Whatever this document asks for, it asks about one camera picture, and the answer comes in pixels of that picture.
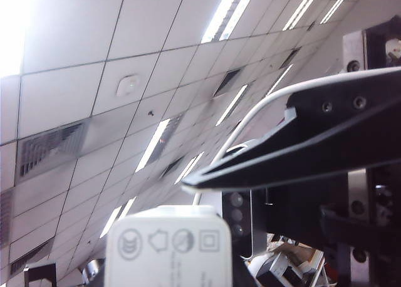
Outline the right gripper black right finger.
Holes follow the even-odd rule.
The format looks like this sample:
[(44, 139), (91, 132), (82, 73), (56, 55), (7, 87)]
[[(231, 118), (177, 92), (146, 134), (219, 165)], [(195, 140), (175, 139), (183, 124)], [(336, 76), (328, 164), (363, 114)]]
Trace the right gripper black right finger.
[(233, 287), (257, 287), (237, 247), (232, 245), (232, 285)]

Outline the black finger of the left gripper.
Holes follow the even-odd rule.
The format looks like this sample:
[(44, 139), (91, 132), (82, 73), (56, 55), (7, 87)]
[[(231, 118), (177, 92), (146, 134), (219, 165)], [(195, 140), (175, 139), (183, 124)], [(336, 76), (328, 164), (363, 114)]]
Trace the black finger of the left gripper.
[(307, 81), (288, 99), (289, 117), (252, 147), (271, 153), (377, 107), (400, 107), (400, 72), (365, 71)]

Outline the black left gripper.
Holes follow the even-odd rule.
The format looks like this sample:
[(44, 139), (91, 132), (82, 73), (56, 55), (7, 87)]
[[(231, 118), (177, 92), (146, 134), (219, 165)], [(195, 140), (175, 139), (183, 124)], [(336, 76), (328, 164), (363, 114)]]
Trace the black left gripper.
[[(399, 71), (400, 18), (345, 36), (349, 73)], [(263, 142), (182, 179), (191, 189), (276, 187), (341, 174), (321, 217), (338, 286), (400, 285), (400, 107), (377, 107), (304, 142)]]

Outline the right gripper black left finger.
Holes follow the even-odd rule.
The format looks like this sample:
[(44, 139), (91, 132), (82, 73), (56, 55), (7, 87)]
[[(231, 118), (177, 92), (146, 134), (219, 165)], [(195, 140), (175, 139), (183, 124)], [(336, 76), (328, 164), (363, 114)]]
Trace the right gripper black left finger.
[(90, 286), (104, 287), (105, 283), (105, 261), (93, 260), (90, 270)]

